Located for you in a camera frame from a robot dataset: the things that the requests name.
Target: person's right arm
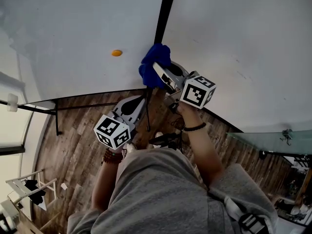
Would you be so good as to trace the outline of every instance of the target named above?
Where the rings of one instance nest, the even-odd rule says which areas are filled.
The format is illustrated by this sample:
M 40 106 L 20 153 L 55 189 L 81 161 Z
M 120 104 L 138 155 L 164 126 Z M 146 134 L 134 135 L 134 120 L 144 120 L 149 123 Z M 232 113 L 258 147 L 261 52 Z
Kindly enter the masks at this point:
M 197 109 L 191 105 L 180 102 L 178 111 L 183 116 L 187 128 L 197 127 L 203 123 Z M 194 153 L 195 163 L 205 185 L 209 187 L 212 181 L 220 177 L 224 172 L 220 157 L 205 128 L 187 133 Z

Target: black and white patterned object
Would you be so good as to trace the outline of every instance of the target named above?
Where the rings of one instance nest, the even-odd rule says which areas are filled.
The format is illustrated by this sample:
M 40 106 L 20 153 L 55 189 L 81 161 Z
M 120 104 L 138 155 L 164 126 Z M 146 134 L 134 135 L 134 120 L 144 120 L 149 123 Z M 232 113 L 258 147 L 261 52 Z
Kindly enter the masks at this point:
M 116 147 L 119 147 L 121 144 L 125 143 L 129 139 L 130 139 L 130 136 L 128 133 L 128 129 L 126 129 L 125 131 L 123 131 L 121 134 L 117 135 L 114 138 L 114 143 Z
M 103 144 L 107 145 L 108 147 L 110 148 L 113 148 L 112 144 L 111 144 L 111 141 L 109 138 L 99 134 L 98 132 L 96 132 L 97 136 L 98 136 L 98 139 L 100 140 L 100 142 L 102 142 Z
M 186 91 L 183 96 L 183 100 L 189 102 L 190 104 L 201 106 L 206 95 L 206 91 L 188 84 Z
M 112 136 L 120 123 L 110 118 L 106 118 L 98 127 L 97 130 L 105 135 Z
M 213 96 L 214 92 L 215 92 L 215 88 L 209 92 L 205 105 L 211 100 L 211 97 Z
M 211 88 L 215 86 L 215 84 L 212 81 L 209 81 L 208 79 L 204 78 L 203 76 L 198 76 L 194 78 L 194 80 L 197 80 L 199 83 L 203 84 L 207 88 Z

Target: orange object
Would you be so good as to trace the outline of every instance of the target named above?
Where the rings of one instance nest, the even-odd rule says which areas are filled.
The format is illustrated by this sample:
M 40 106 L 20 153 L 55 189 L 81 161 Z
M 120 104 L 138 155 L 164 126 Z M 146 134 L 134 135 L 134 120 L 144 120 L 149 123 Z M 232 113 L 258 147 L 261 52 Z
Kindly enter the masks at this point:
M 113 57 L 119 57 L 119 56 L 121 56 L 121 54 L 122 54 L 121 50 L 115 49 L 115 50 L 112 51 L 112 56 Z

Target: blue object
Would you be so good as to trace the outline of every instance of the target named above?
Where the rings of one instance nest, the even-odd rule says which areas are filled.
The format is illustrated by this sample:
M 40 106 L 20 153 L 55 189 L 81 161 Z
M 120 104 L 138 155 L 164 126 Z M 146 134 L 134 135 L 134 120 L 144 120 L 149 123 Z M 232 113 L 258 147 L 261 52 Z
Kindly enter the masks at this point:
M 154 62 L 162 66 L 170 66 L 170 48 L 161 43 L 155 43 L 141 62 L 138 72 L 143 78 L 143 84 L 150 88 L 164 88 L 165 83 L 160 79 L 158 74 L 153 68 Z

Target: gray t-shirt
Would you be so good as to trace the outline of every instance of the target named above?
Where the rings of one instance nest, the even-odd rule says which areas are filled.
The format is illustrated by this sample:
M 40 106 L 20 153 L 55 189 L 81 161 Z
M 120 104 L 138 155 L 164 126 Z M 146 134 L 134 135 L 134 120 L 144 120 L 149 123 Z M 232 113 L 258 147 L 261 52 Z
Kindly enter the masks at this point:
M 235 173 L 242 183 L 235 180 Z M 275 218 L 274 207 L 240 165 L 226 170 L 216 187 L 217 193 L 218 188 L 222 191 L 229 188 L 234 192 L 231 197 L 245 195 L 244 191 L 247 195 L 252 193 L 260 211 L 267 211 L 267 215 Z M 108 209 L 103 213 L 92 209 L 71 215 L 67 233 L 234 234 L 237 231 L 223 202 L 212 198 L 200 185 L 188 159 L 179 151 L 157 148 L 128 154 L 119 165 Z

